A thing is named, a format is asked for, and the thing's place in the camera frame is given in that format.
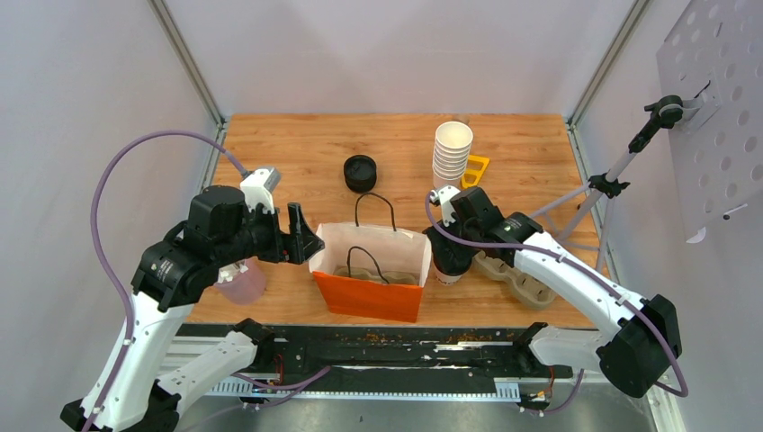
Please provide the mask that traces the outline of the orange paper takeout bag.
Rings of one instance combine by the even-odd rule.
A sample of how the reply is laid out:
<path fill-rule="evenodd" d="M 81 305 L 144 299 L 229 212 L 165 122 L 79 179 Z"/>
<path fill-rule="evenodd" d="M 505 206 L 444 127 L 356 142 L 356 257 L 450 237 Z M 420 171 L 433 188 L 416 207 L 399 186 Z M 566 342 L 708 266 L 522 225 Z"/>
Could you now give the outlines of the orange paper takeout bag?
<path fill-rule="evenodd" d="M 396 225 L 394 207 L 390 225 L 363 225 L 358 216 L 352 222 L 321 224 L 317 235 L 325 248 L 309 260 L 309 270 L 332 313 L 380 320 L 417 321 L 424 287 L 432 261 L 428 237 Z M 348 266 L 416 275 L 418 285 L 385 284 L 333 275 Z"/>

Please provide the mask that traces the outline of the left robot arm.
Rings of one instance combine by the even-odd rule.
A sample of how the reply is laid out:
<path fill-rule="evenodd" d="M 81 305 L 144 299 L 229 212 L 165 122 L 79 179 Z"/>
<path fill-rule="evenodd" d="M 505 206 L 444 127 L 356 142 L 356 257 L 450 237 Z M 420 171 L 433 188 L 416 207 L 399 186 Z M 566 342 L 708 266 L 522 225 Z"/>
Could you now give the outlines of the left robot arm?
<path fill-rule="evenodd" d="M 324 246 L 297 203 L 288 206 L 290 229 L 275 212 L 249 208 L 244 193 L 214 185 L 194 196 L 186 220 L 147 248 L 132 278 L 126 339 L 90 393 L 66 404 L 60 417 L 80 431 L 170 431 L 211 387 L 245 368 L 268 370 L 275 360 L 275 335 L 252 319 L 190 363 L 159 372 L 175 334 L 203 292 L 217 283 L 224 266 L 249 258 L 299 265 Z"/>

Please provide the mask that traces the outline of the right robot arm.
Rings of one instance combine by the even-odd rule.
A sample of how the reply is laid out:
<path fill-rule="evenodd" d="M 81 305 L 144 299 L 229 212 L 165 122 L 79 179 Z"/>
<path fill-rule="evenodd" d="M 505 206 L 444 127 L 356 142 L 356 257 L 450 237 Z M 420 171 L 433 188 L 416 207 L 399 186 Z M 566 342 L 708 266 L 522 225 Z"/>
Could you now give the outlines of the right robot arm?
<path fill-rule="evenodd" d="M 676 306 L 647 299 L 613 282 L 566 250 L 522 212 L 501 213 L 478 186 L 446 185 L 426 194 L 435 268 L 445 284 L 472 267 L 508 284 L 528 307 L 543 309 L 560 296 L 594 325 L 592 330 L 535 323 L 514 351 L 519 372 L 537 375 L 563 365 L 602 373 L 622 393 L 640 398 L 657 386 L 678 397 L 688 385 L 678 358 L 682 342 Z"/>

